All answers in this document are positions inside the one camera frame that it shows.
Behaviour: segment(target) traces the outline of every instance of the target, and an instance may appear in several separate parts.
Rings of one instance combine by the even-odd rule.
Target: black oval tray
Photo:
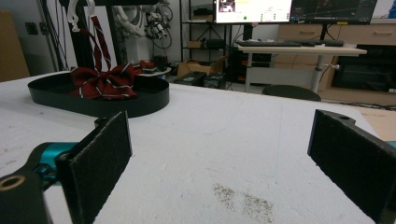
[[[128,100],[101,100],[78,98],[69,94],[74,89],[70,73],[42,77],[28,84],[35,103],[64,109],[97,118],[127,111],[128,118],[154,113],[169,103],[169,83],[157,77],[136,76],[134,92],[137,98]]]

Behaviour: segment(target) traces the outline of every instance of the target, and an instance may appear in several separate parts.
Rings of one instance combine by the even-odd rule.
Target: desk drawer
[[[396,45],[394,24],[347,25],[341,27],[339,40],[361,45]]]
[[[287,39],[319,39],[322,27],[318,24],[284,24],[279,25],[278,41]],[[337,39],[340,26],[333,25],[329,34]]]

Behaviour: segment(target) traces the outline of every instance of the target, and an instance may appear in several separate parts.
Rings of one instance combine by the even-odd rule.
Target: white foam surface
[[[36,78],[0,83],[0,176],[94,128],[35,104]],[[129,119],[134,155],[96,223],[373,223],[307,155],[316,109],[375,134],[353,108],[171,84],[167,107]],[[62,188],[45,196],[54,223],[70,223]]]

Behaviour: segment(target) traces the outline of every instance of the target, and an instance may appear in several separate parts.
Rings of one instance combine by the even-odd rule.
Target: cardboard box
[[[191,48],[191,49],[200,49],[204,46],[204,43],[201,41],[188,41],[187,42],[187,48]]]
[[[29,77],[10,11],[0,9],[0,82]]]
[[[223,56],[214,62],[204,62],[189,60],[178,64],[177,77],[182,77],[190,72],[205,72],[206,75],[210,73],[221,73],[223,70],[223,63],[228,56]]]
[[[213,22],[213,15],[193,15],[193,20],[207,20]]]

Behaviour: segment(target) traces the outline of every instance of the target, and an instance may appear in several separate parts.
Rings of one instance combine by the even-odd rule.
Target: dark stain
[[[274,221],[272,213],[273,206],[272,203],[264,199],[245,194],[243,213],[261,223],[272,223]]]
[[[224,188],[223,186],[217,184],[213,190],[218,198],[219,202],[223,203],[227,209],[234,211],[233,197],[235,192],[232,189]]]
[[[235,192],[220,184],[216,184],[213,190],[219,202],[223,203],[227,209],[251,217],[259,223],[272,223],[274,221],[272,212],[274,205],[272,203],[253,195]],[[235,204],[242,204],[243,206],[236,207]]]

